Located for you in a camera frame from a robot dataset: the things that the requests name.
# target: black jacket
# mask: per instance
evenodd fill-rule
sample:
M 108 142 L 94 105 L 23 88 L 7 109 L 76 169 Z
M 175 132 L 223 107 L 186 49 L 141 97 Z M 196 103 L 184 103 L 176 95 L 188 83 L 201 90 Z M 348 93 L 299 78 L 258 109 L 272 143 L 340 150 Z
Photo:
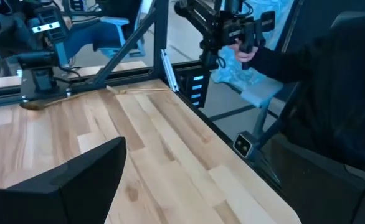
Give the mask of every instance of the black jacket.
M 365 170 L 365 17 L 343 22 L 299 52 L 260 48 L 252 67 L 306 91 L 283 134 L 293 143 Z

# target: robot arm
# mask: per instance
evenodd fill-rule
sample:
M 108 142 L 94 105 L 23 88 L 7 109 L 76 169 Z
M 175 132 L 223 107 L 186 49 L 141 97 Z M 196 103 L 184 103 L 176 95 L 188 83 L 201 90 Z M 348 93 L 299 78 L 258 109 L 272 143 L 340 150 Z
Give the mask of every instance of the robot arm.
M 202 35 L 200 60 L 209 70 L 218 67 L 218 51 L 223 46 L 240 39 L 240 50 L 251 52 L 253 46 L 265 44 L 263 32 L 274 30 L 275 12 L 268 11 L 255 20 L 251 16 L 239 15 L 244 0 L 225 0 L 225 9 L 215 11 L 201 0 L 179 0 L 174 5 L 176 14 L 186 18 Z M 243 63 L 242 69 L 250 68 Z

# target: floor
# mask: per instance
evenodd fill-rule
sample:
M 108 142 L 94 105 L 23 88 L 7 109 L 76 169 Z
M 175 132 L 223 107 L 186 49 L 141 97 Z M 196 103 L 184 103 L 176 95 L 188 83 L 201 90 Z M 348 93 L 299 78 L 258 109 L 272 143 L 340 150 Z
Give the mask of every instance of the floor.
M 146 56 L 140 58 L 129 58 L 124 61 L 142 60 L 148 66 L 153 65 L 153 27 L 144 35 Z M 199 42 L 202 35 L 188 23 L 185 18 L 179 17 L 173 9 L 171 1 L 169 5 L 168 21 L 168 54 L 171 63 L 188 62 L 197 60 L 201 54 Z M 104 65 L 108 59 L 100 52 L 93 52 L 92 46 L 85 46 L 76 56 L 75 66 L 89 67 L 95 65 Z M 231 90 L 227 85 L 222 83 L 209 84 L 207 101 L 202 112 L 208 116 L 215 116 L 228 111 L 236 110 L 249 104 L 243 100 L 236 92 Z M 235 139 L 241 131 L 252 132 L 257 115 L 260 113 L 258 108 L 233 115 L 228 118 L 215 121 L 215 124 L 228 135 Z M 269 116 L 266 120 L 265 127 L 269 127 L 275 119 Z

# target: wooden tabletop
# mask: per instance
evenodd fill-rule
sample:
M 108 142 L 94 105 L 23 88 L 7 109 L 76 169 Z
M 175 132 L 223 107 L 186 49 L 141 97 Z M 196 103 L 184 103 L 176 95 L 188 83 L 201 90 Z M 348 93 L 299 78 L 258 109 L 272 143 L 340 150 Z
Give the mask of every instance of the wooden tabletop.
M 128 157 L 107 224 L 300 223 L 187 105 L 163 89 L 153 80 L 42 111 L 1 107 L 0 188 L 125 136 Z

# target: blue plastic bag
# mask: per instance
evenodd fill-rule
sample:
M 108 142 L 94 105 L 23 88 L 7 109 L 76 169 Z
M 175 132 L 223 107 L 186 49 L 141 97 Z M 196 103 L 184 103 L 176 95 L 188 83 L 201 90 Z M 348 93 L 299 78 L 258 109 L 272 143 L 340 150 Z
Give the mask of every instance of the blue plastic bag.
M 252 16 L 255 19 L 260 18 L 260 15 L 266 11 L 275 11 L 276 23 L 275 29 L 271 32 L 264 33 L 267 41 L 266 47 L 275 49 L 277 42 L 281 36 L 283 26 L 287 20 L 290 8 L 294 0 L 246 0 L 254 10 Z M 244 5 L 242 13 L 248 11 L 248 7 Z M 216 82 L 226 82 L 233 84 L 241 90 L 248 86 L 261 82 L 265 75 L 254 69 L 242 70 L 242 64 L 234 58 L 234 51 L 228 47 L 223 47 L 219 51 L 219 56 L 225 60 L 225 68 L 219 67 L 212 73 L 212 79 Z

